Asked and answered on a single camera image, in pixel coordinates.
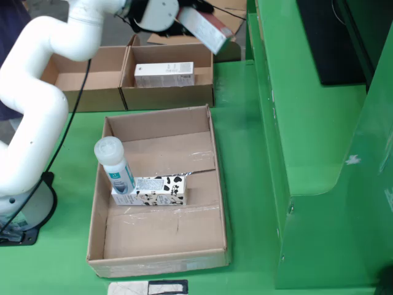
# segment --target black tape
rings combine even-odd
[[[181,285],[182,291],[170,291],[162,293],[150,293],[151,285]],[[161,280],[161,281],[149,281],[147,287],[147,295],[177,295],[177,294],[188,294],[189,293],[189,281],[188,280]]]

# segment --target green table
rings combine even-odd
[[[131,280],[188,279],[190,293],[200,295],[372,294],[370,289],[274,290],[279,243],[254,62],[219,64],[214,75],[217,107],[212,116],[226,182],[233,262]],[[56,212],[35,245],[0,248],[1,294],[105,295],[109,283],[116,281],[98,278],[86,263],[86,251],[97,168],[93,147],[104,117],[119,114],[123,112],[75,116],[52,169]]]

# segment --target person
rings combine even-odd
[[[0,0],[0,67],[6,60],[20,32],[31,20],[26,2],[21,0]],[[10,120],[16,130],[22,114],[8,108],[0,101],[0,121]]]

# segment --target green panel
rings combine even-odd
[[[267,142],[270,173],[273,183],[274,199],[278,217],[278,234],[280,241],[284,232],[289,207],[289,187],[282,154],[274,99],[272,97],[269,69],[266,59],[265,44],[261,38],[257,14],[248,15],[248,27],[251,35],[252,51],[255,57],[255,69],[258,77],[260,109]]]
[[[393,30],[337,185],[325,194],[293,197],[279,288],[372,285],[378,272],[393,264],[392,48]]]
[[[327,192],[349,149],[365,87],[323,87],[296,0],[258,3],[290,193]]]
[[[390,29],[367,95],[351,155],[360,164],[343,170],[347,210],[370,277],[393,265],[393,29]]]
[[[215,69],[212,110],[233,229],[229,267],[138,279],[188,279],[190,294],[366,295],[371,289],[274,290],[279,255],[276,216],[252,61]],[[0,248],[2,294],[106,295],[111,281],[85,261],[97,161],[105,116],[77,114],[53,166],[59,204],[34,246]]]
[[[247,13],[248,14],[256,13],[255,0],[247,0]]]
[[[254,55],[252,54],[250,32],[248,25],[246,26],[246,60],[253,60]]]

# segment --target white bottle cap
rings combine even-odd
[[[124,157],[122,142],[113,136],[101,138],[94,146],[94,153],[102,165],[113,166],[119,164]]]

